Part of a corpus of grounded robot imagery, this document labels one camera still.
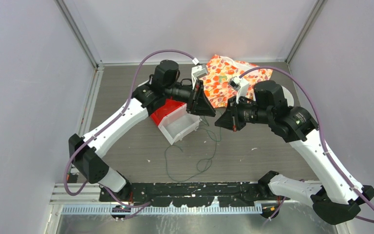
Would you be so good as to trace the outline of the white perforated spool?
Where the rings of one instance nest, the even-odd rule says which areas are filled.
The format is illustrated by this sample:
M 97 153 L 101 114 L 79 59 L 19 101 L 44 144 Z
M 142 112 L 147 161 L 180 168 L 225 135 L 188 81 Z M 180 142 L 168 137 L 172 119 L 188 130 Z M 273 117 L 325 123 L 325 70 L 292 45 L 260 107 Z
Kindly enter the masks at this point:
M 295 100 L 294 100 L 294 97 L 291 94 L 291 92 L 287 88 L 285 88 L 285 87 L 283 87 L 282 89 L 283 89 L 284 97 L 287 100 L 287 104 L 289 106 L 294 106 L 295 105 Z

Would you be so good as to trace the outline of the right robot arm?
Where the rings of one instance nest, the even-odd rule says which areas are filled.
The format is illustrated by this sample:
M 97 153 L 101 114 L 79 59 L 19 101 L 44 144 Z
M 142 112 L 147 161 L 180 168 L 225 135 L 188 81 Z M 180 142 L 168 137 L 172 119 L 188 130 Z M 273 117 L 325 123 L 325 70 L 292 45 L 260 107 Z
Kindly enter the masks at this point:
M 320 141 L 319 127 L 304 108 L 292 105 L 292 94 L 272 80 L 257 83 L 253 98 L 247 98 L 249 83 L 233 78 L 229 85 L 236 95 L 227 102 L 217 127 L 241 130 L 248 123 L 266 124 L 271 131 L 295 149 L 319 179 L 309 184 L 269 171 L 258 180 L 261 198 L 282 196 L 310 206 L 328 224 L 356 218 L 360 205 L 374 197 L 374 188 L 354 180 L 326 143 Z

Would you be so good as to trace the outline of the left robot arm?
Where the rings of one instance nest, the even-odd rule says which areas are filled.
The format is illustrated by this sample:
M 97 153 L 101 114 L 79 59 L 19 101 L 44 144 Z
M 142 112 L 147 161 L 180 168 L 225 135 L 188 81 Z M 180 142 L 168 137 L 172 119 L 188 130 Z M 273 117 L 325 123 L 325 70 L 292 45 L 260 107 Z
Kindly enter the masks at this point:
M 186 104 L 186 112 L 195 116 L 214 117 L 215 109 L 205 95 L 202 77 L 207 66 L 198 62 L 191 68 L 190 85 L 178 81 L 178 63 L 163 60 L 149 76 L 130 93 L 129 98 L 114 114 L 84 136 L 73 134 L 68 140 L 70 160 L 91 183 L 111 191 L 119 202 L 130 195 L 130 182 L 103 160 L 108 150 L 133 126 L 147 119 L 165 105 L 168 99 Z

